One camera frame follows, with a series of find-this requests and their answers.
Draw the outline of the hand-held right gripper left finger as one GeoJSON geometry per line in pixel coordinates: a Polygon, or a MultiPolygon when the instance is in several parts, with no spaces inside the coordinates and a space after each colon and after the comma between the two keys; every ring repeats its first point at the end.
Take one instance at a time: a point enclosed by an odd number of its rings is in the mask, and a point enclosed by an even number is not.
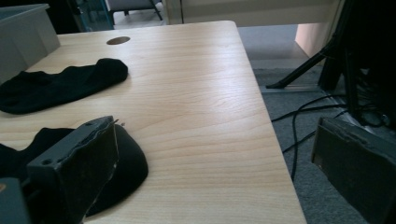
{"type": "Polygon", "coordinates": [[[80,224],[119,160],[115,120],[90,120],[27,164],[44,193],[43,224],[80,224]]]}

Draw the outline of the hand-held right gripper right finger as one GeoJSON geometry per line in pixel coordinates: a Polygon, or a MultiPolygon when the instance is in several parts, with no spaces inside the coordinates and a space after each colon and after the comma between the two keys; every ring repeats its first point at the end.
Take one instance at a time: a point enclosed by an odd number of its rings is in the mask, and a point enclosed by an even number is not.
{"type": "Polygon", "coordinates": [[[318,122],[312,162],[370,224],[396,224],[396,145],[340,119],[318,122]]]}

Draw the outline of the black sock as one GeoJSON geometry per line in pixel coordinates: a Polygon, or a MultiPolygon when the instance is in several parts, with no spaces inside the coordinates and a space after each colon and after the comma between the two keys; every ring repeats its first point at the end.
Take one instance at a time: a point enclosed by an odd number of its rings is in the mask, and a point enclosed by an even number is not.
{"type": "Polygon", "coordinates": [[[27,114],[63,105],[123,82],[128,67],[118,59],[68,66],[59,74],[20,72],[0,85],[0,111],[27,114]]]}
{"type": "MultiPolygon", "coordinates": [[[[27,178],[26,164],[73,132],[68,128],[43,128],[24,150],[0,143],[0,178],[15,177],[20,181],[27,178]]],[[[107,182],[96,203],[87,216],[101,213],[122,202],[134,193],[149,174],[144,152],[136,141],[120,125],[115,125],[119,162],[111,180],[107,182]]]]}

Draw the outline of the grey divided storage bin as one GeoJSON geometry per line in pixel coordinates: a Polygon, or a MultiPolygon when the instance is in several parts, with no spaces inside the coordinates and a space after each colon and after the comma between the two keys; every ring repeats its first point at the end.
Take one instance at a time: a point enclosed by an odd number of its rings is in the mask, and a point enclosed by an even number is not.
{"type": "Polygon", "coordinates": [[[0,85],[60,47],[49,8],[48,4],[0,7],[0,85]]]}

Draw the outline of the black tripod stand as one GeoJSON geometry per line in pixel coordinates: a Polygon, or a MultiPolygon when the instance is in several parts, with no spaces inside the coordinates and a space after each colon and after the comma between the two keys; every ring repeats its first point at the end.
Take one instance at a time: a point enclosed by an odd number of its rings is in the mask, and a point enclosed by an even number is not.
{"type": "Polygon", "coordinates": [[[345,0],[329,42],[286,77],[272,84],[283,89],[314,65],[324,62],[318,85],[335,89],[346,82],[347,108],[362,120],[358,81],[374,89],[373,103],[396,129],[396,0],[345,0]]]}

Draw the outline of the grey chair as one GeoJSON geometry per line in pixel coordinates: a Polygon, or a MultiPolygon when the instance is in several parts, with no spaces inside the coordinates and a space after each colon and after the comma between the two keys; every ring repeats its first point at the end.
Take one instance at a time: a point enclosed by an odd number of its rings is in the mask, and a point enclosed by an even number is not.
{"type": "Polygon", "coordinates": [[[156,7],[162,0],[105,0],[109,18],[112,24],[115,24],[114,14],[123,12],[128,15],[132,10],[153,9],[160,20],[163,19],[159,9],[156,7]]]}

